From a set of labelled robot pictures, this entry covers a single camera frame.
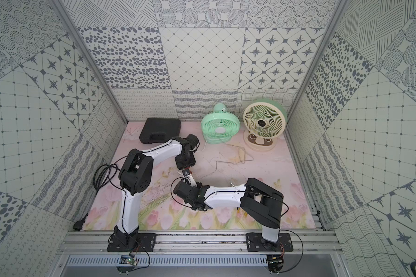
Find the cream round desk fan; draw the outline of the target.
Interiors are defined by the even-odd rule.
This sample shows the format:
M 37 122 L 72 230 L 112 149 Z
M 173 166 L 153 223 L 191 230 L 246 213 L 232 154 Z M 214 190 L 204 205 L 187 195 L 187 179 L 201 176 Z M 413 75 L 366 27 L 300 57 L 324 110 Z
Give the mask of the cream round desk fan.
M 277 143 L 287 124 L 285 108 L 274 100 L 259 99 L 250 104 L 243 113 L 247 130 L 243 138 L 248 148 L 258 152 L 269 152 Z

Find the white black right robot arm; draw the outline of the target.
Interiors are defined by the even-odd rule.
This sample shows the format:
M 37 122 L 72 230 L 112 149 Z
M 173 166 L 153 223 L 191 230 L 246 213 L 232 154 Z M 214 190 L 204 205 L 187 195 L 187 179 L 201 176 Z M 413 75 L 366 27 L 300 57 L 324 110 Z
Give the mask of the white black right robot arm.
M 262 226 L 262 238 L 278 241 L 284 204 L 281 192 L 256 178 L 249 178 L 236 187 L 213 187 L 188 181 L 179 181 L 172 193 L 180 197 L 194 211 L 215 208 L 240 208 Z

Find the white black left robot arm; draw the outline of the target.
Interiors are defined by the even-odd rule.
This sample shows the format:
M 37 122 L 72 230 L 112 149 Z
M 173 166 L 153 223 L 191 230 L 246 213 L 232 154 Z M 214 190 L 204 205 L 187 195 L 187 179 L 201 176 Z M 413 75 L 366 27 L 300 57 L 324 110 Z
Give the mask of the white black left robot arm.
M 174 137 L 168 142 L 149 150 L 133 149 L 129 152 L 119 172 L 122 189 L 120 219 L 114 228 L 113 242 L 128 246 L 135 241 L 139 230 L 138 215 L 143 192 L 149 187 L 153 167 L 164 160 L 174 158 L 182 171 L 183 179 L 195 187 L 190 167 L 195 166 L 194 152 L 198 149 L 198 138 L 190 134 L 186 138 Z

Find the aluminium mounting rail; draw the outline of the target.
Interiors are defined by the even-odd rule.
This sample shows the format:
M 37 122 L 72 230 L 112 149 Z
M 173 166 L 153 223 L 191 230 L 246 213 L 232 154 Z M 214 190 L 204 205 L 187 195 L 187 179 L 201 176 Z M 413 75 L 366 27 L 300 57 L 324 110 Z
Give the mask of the aluminium mounting rail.
M 248 230 L 155 231 L 152 254 L 239 254 L 247 252 Z M 287 231 L 294 247 L 292 254 L 342 254 L 334 232 L 322 230 Z M 105 254 L 110 231 L 68 232 L 60 245 L 62 254 Z

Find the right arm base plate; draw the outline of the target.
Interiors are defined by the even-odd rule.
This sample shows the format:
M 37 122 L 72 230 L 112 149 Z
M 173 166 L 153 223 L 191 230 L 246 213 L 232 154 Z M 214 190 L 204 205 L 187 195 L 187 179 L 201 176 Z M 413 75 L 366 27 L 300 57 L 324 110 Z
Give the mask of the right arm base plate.
M 246 233 L 246 245 L 249 252 L 292 252 L 291 236 L 288 233 L 280 233 L 277 242 L 264 240 L 261 233 Z

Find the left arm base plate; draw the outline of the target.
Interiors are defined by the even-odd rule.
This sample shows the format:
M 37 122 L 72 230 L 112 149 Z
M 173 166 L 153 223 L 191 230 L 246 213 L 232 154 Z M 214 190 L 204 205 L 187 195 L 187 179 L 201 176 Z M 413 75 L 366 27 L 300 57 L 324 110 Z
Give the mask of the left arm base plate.
M 140 233 L 127 240 L 123 235 L 112 234 L 107 246 L 108 252 L 152 252 L 156 244 L 156 233 Z

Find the black plastic tool case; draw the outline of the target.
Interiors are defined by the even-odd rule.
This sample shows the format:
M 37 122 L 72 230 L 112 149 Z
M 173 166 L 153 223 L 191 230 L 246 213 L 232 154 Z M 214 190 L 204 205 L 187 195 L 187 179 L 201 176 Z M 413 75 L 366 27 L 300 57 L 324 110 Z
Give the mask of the black plastic tool case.
M 176 118 L 148 118 L 139 139 L 143 144 L 166 143 L 180 135 L 181 121 Z

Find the green desk fan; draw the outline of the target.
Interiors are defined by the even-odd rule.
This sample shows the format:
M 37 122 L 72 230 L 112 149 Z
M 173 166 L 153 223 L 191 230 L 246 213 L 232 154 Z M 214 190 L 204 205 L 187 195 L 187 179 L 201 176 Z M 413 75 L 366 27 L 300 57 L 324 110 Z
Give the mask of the green desk fan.
M 240 121 L 237 116 L 227 112 L 226 105 L 218 103 L 212 113 L 203 117 L 201 129 L 208 144 L 226 143 L 238 133 Z

